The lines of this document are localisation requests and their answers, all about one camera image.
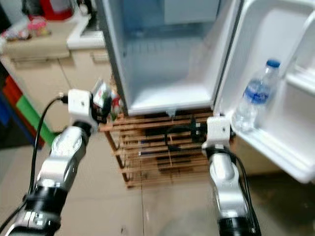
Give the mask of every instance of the open refrigerator door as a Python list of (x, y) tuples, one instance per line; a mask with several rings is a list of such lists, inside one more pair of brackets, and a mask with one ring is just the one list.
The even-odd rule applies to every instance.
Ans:
[(126, 113), (213, 106), (241, 2), (97, 0)]
[(231, 118), (253, 73), (279, 59), (282, 79), (266, 118), (254, 131), (236, 133), (302, 183), (315, 178), (314, 7), (306, 0), (245, 1), (214, 107)]

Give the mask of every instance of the plastic water bottle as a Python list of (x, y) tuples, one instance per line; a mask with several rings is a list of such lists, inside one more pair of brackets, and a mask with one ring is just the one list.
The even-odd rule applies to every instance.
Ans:
[(279, 61), (270, 59), (264, 69), (254, 74), (232, 116), (233, 128), (249, 132), (256, 126), (276, 90), (279, 66)]

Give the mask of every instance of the blue bottle cap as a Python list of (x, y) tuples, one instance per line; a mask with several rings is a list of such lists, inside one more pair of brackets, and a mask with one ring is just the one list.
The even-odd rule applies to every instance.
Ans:
[(280, 66), (280, 61), (274, 60), (274, 59), (269, 59), (269, 60), (267, 60), (266, 65), (271, 66), (273, 68), (278, 68)]

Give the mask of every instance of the tiled floor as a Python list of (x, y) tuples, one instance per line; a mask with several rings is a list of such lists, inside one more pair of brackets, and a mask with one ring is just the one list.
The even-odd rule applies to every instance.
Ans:
[[(37, 170), (49, 150), (38, 154)], [(29, 182), (31, 147), (0, 151), (0, 222)], [(315, 188), (287, 175), (251, 179), (264, 236), (315, 236)], [(209, 182), (125, 188), (105, 138), (90, 139), (62, 212), (59, 236), (216, 236)]]

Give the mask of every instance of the countertop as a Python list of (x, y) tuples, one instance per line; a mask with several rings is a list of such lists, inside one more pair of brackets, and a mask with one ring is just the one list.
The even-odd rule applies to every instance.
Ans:
[[(95, 31), (86, 35), (81, 35), (88, 24), (89, 19), (90, 16), (82, 16), (79, 11), (76, 11), (71, 18), (64, 21), (65, 23), (77, 22), (77, 25), (72, 30), (67, 39), (67, 46), (70, 50), (105, 48), (105, 40), (101, 31)], [(10, 28), (16, 30), (23, 29), (28, 22), (28, 18), (25, 17)], [(6, 41), (0, 37), (0, 54), (2, 53), (5, 43)]]

